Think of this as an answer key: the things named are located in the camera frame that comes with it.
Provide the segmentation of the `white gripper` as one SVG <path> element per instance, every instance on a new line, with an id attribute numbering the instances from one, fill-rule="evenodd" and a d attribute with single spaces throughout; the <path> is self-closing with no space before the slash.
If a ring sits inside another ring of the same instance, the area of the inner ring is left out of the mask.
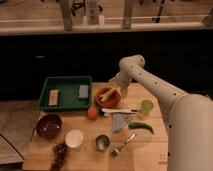
<path id="1" fill-rule="evenodd" d="M 132 82 L 132 78 L 123 71 L 119 71 L 113 78 L 109 80 L 112 87 L 121 88 L 122 99 L 128 95 L 128 86 Z"/>

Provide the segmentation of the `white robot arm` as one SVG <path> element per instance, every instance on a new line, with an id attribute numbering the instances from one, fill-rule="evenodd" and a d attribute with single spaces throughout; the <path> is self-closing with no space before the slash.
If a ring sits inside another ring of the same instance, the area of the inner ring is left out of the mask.
<path id="1" fill-rule="evenodd" d="M 167 171 L 213 171 L 213 100 L 160 79 L 144 65 L 142 55 L 124 57 L 111 81 L 124 96 L 132 80 L 137 81 L 167 110 Z"/>

